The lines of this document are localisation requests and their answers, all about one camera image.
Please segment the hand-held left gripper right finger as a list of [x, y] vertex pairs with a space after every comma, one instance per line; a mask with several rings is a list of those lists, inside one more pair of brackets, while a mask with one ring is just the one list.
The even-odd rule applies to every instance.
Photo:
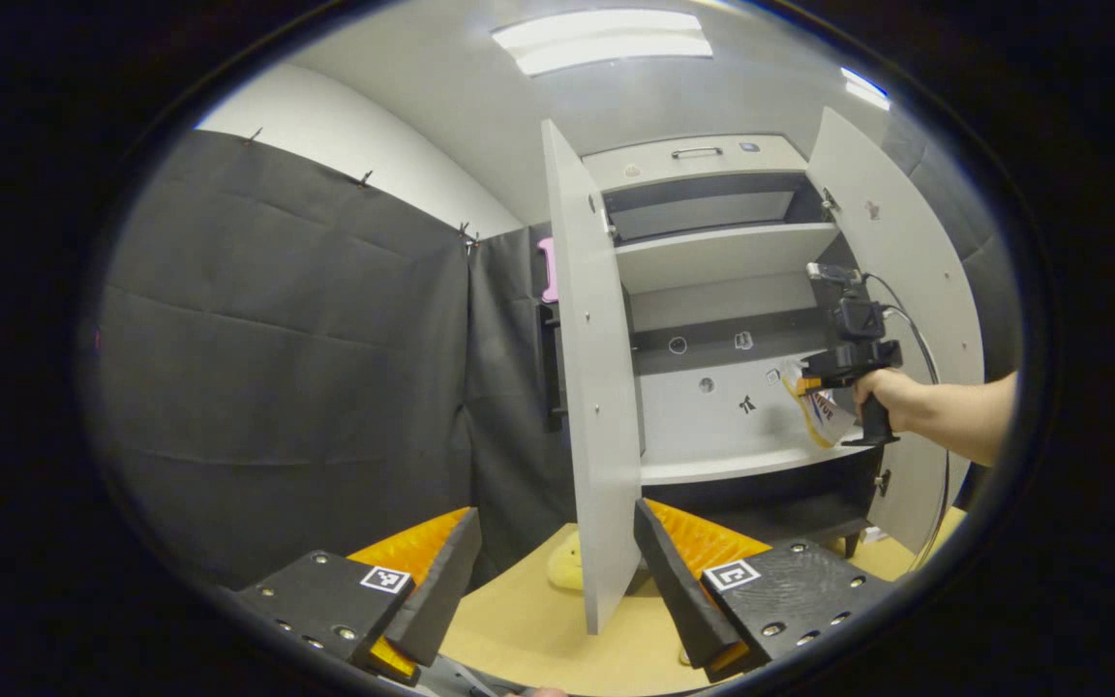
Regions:
[[650, 498], [634, 541], [694, 669], [721, 683], [845, 635], [894, 583], [808, 538], [766, 543]]

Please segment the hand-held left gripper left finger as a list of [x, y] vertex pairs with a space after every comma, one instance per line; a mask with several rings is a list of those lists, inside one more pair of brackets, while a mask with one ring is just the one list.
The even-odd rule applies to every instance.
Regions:
[[301, 553], [231, 598], [311, 652], [417, 685], [437, 662], [481, 546], [479, 511], [465, 506], [349, 555]]

